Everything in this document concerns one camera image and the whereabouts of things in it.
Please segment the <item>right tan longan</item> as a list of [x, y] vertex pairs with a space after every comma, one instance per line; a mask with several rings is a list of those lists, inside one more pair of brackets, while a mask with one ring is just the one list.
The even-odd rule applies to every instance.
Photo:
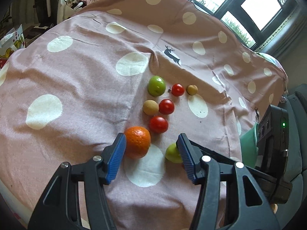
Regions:
[[194, 96], [198, 94], [198, 87], [196, 85], [189, 85], [186, 91], [190, 96]]

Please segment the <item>green bowl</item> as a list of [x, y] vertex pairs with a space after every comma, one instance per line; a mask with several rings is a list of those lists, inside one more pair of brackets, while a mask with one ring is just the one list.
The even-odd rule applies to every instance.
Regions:
[[251, 129], [249, 129], [240, 137], [243, 164], [251, 168], [254, 168], [257, 162], [258, 129], [259, 124], [256, 122]]

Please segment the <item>orange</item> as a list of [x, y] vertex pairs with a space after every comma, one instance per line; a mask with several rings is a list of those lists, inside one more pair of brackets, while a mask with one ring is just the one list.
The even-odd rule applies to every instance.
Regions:
[[127, 128], [124, 134], [126, 136], [125, 155], [131, 159], [143, 158], [151, 144], [149, 131], [144, 127], [134, 126]]

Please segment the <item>grey sofa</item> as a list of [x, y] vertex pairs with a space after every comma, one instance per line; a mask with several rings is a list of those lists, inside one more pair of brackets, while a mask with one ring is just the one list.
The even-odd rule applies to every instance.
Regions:
[[306, 84], [294, 88], [279, 107], [289, 116], [289, 156], [284, 177], [292, 183], [287, 203], [279, 204], [276, 213], [284, 228], [306, 201]]

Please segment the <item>stemmed cherry tomato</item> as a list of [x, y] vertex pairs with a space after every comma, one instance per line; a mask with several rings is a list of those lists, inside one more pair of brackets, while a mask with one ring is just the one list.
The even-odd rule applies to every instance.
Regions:
[[168, 92], [170, 92], [173, 96], [180, 97], [184, 94], [185, 89], [181, 84], [174, 84], [169, 88]]

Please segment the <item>pink polka dot cloth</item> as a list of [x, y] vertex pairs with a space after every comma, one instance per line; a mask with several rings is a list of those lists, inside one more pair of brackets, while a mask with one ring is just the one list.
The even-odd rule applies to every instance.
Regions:
[[117, 229], [187, 229], [199, 187], [164, 158], [180, 133], [235, 160], [239, 137], [277, 105], [288, 77], [188, 0], [99, 0], [13, 53], [1, 69], [1, 195], [27, 224], [64, 162], [79, 164], [147, 127], [153, 76], [196, 85], [173, 98], [169, 129], [125, 158], [105, 188]]

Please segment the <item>green apple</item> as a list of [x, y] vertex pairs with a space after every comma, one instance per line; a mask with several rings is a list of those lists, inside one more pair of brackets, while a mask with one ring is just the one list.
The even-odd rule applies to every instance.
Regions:
[[172, 143], [167, 147], [167, 150], [165, 151], [165, 158], [172, 163], [183, 162], [176, 143]]
[[166, 89], [165, 81], [160, 76], [153, 76], [148, 82], [148, 92], [153, 97], [164, 94]]

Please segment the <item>left tan longan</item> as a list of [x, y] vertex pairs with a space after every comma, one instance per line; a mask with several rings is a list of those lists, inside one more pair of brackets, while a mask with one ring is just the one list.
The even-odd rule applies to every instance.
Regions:
[[154, 100], [146, 100], [143, 103], [143, 112], [148, 116], [153, 116], [159, 111], [159, 105]]

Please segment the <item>dark framed window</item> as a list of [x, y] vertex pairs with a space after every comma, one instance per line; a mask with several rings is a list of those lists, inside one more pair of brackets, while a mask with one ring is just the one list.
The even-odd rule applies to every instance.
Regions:
[[297, 8], [296, 0], [189, 0], [225, 23], [248, 48], [264, 44]]

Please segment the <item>printed paper shopping bag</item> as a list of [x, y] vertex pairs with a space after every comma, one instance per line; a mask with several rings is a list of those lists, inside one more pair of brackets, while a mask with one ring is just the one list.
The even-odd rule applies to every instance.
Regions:
[[13, 52], [25, 48], [22, 24], [19, 28], [12, 28], [6, 35], [1, 38], [0, 48], [0, 69], [3, 68]]

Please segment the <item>tan longan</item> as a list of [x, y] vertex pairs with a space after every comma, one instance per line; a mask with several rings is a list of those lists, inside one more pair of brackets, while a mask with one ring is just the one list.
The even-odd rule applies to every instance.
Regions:
[[198, 87], [196, 85], [189, 85], [186, 91], [190, 96], [194, 96], [198, 94]]
[[159, 105], [154, 100], [146, 100], [143, 103], [143, 112], [148, 116], [153, 116], [159, 111]]

